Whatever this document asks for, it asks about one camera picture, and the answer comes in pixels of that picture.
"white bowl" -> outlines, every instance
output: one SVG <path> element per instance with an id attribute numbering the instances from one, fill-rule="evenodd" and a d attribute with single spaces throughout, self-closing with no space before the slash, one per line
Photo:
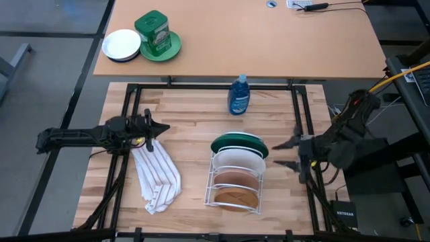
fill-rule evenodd
<path id="1" fill-rule="evenodd" d="M 140 36 L 135 31 L 116 30 L 103 40 L 101 49 L 111 59 L 126 61 L 139 51 L 140 43 Z"/>

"white plate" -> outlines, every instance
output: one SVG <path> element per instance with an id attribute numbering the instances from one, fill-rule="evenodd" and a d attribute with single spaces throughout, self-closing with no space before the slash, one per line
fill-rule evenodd
<path id="1" fill-rule="evenodd" d="M 259 155 L 261 158 L 263 158 L 263 154 L 261 154 L 260 151 L 256 150 L 256 149 L 252 149 L 249 147 L 240 147 L 240 146 L 227 146 L 227 147 L 222 147 L 218 150 L 218 152 L 224 151 L 224 150 L 228 150 L 228 149 L 242 149 L 242 150 L 247 150 L 247 151 L 251 151 L 252 153 L 256 153 L 257 155 Z"/>
<path id="2" fill-rule="evenodd" d="M 103 53 L 117 61 L 134 56 L 140 48 L 140 36 L 133 30 L 117 30 L 108 35 L 101 45 Z"/>
<path id="3" fill-rule="evenodd" d="M 266 164 L 261 157 L 243 149 L 228 149 L 218 152 L 214 156 L 212 164 L 214 169 L 222 166 L 233 165 L 252 169 L 260 175 L 266 170 Z"/>

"wooden cutting board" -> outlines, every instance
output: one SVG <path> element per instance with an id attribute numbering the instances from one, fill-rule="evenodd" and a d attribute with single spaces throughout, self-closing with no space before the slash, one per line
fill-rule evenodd
<path id="1" fill-rule="evenodd" d="M 127 83 L 110 84 L 101 124 L 112 116 L 120 115 L 126 86 Z M 330 126 L 323 87 L 307 85 L 306 88 L 315 133 L 322 133 Z M 301 98 L 299 104 L 303 126 L 306 127 Z M 136 166 L 131 156 L 118 220 L 119 231 L 131 232 L 136 227 L 142 227 L 144 232 L 149 233 L 282 235 L 286 229 L 291 229 L 295 235 L 312 234 L 305 186 L 299 184 L 298 174 L 273 163 L 276 159 L 297 159 L 297 149 L 270 150 L 266 158 L 260 215 L 204 205 L 211 142 L 224 132 L 244 131 L 260 136 L 268 147 L 283 143 L 289 139 L 295 125 L 289 91 L 252 91 L 248 111 L 241 116 L 228 113 L 227 90 L 145 89 L 140 99 L 139 113 L 143 113 L 145 108 L 151 110 L 156 122 L 171 125 L 158 139 L 181 174 L 182 193 L 166 211 L 150 215 L 144 209 L 146 201 L 141 197 Z M 101 201 L 109 166 L 110 155 L 105 153 L 89 161 L 73 226 L 81 225 Z M 325 181 L 334 172 L 335 169 L 330 167 L 324 173 Z M 326 187 L 328 199 L 333 199 L 336 188 L 344 184 L 343 174 L 340 173 L 336 181 Z M 346 188 L 339 190 L 339 197 L 348 200 Z M 324 229 L 319 204 L 317 209 L 320 229 Z M 108 209 L 107 225 L 110 224 L 111 211 L 112 205 Z"/>

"plate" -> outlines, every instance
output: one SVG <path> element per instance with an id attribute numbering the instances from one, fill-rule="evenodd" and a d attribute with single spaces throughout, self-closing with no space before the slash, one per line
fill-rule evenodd
<path id="1" fill-rule="evenodd" d="M 255 171 L 259 175 L 266 170 L 266 164 L 260 156 L 242 149 L 229 149 L 218 152 L 214 156 L 212 164 L 214 169 L 224 166 L 244 167 Z"/>
<path id="2" fill-rule="evenodd" d="M 236 132 L 236 131 L 234 131 L 234 132 L 226 132 L 226 133 L 224 133 L 223 135 L 226 135 L 226 134 L 241 134 L 241 135 L 247 135 L 247 136 L 250 136 L 250 137 L 258 138 L 261 142 L 263 142 L 263 139 L 262 139 L 262 138 L 258 137 L 258 136 L 257 136 L 257 135 L 255 135 L 255 134 L 250 134 L 250 133 L 247 133 L 247 132 Z"/>
<path id="3" fill-rule="evenodd" d="M 242 149 L 242 150 L 250 151 L 250 152 L 260 156 L 261 158 L 263 158 L 263 154 L 260 151 L 258 151 L 256 149 L 248 148 L 248 147 L 238 147 L 238 146 L 222 147 L 218 150 L 218 152 L 225 151 L 228 149 Z"/>
<path id="4" fill-rule="evenodd" d="M 258 179 L 251 172 L 237 168 L 228 168 L 216 174 L 214 184 L 240 185 L 256 191 L 260 189 Z"/>
<path id="5" fill-rule="evenodd" d="M 179 50 L 181 50 L 181 39 L 175 32 L 170 31 L 170 41 L 172 42 L 172 46 L 170 47 L 169 50 L 166 50 L 160 56 L 153 56 L 149 51 L 146 50 L 146 47 L 144 44 L 140 46 L 140 53 L 150 61 L 155 61 L 155 62 L 168 61 L 171 58 L 175 57 L 177 53 L 179 53 Z"/>
<path id="6" fill-rule="evenodd" d="M 219 136 L 214 140 L 214 142 L 212 142 L 210 148 L 214 153 L 217 153 L 222 147 L 227 146 L 240 146 L 255 149 L 263 154 L 263 158 L 266 158 L 269 155 L 269 149 L 261 140 L 242 134 L 225 134 Z"/>
<path id="7" fill-rule="evenodd" d="M 233 212 L 247 212 L 246 207 L 257 208 L 257 195 L 244 188 L 221 188 L 215 193 L 215 202 L 223 203 L 222 209 Z"/>
<path id="8" fill-rule="evenodd" d="M 111 61 L 114 61 L 116 63 L 126 63 L 129 61 L 134 60 L 137 56 L 139 55 L 139 51 L 136 51 L 136 53 L 134 53 L 132 56 L 127 57 L 127 58 L 121 58 L 121 59 L 113 59 L 113 58 L 109 58 Z"/>
<path id="9" fill-rule="evenodd" d="M 140 36 L 133 30 L 117 30 L 108 35 L 101 45 L 103 53 L 115 61 L 129 61 L 139 51 Z"/>

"bottle cap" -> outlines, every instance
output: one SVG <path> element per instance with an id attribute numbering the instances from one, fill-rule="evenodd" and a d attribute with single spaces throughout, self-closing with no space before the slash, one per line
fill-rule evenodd
<path id="1" fill-rule="evenodd" d="M 247 81 L 247 76 L 245 74 L 239 75 L 239 82 L 244 83 Z"/>

